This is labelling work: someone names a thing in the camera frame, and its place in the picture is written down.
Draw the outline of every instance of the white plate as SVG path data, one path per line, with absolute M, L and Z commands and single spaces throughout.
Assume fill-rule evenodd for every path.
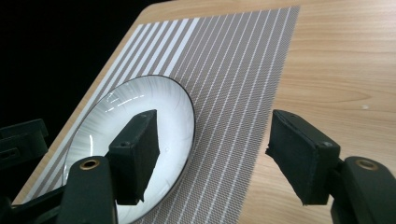
M 154 208 L 177 184 L 188 164 L 195 132 L 190 96 L 173 79 L 162 76 L 134 78 L 108 93 L 89 112 L 76 131 L 64 165 L 64 184 L 74 162 L 105 156 L 108 146 L 136 114 L 156 109 L 160 156 L 145 201 L 117 205 L 119 223 L 131 223 Z

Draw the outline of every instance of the clamp jaw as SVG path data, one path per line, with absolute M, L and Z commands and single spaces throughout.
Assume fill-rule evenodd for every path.
M 304 205 L 327 204 L 333 196 L 333 223 L 396 223 L 396 181 L 389 169 L 363 157 L 342 161 L 340 146 L 298 115 L 273 111 L 266 154 Z

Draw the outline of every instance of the black background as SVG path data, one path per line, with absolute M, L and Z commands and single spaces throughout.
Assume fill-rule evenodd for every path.
M 1 0 L 0 127 L 43 119 L 48 147 L 139 13 L 163 0 Z M 37 163 L 0 171 L 11 201 Z

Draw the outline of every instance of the striped mat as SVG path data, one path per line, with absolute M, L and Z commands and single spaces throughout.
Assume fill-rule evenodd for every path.
M 237 222 L 298 12 L 138 25 L 24 201 L 62 185 L 68 146 L 90 109 L 121 83 L 150 74 L 174 79 L 191 96 L 196 145 L 180 184 L 137 222 Z

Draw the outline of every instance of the wood grain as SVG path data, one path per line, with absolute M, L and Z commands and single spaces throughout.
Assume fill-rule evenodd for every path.
M 300 13 L 273 108 L 329 135 L 342 147 L 341 159 L 367 157 L 396 174 L 395 1 L 182 0 L 139 15 L 14 203 L 25 197 L 138 24 L 289 6 L 300 6 Z M 264 154 L 268 138 L 265 132 L 239 222 L 332 223 L 332 198 L 328 205 L 302 206 Z

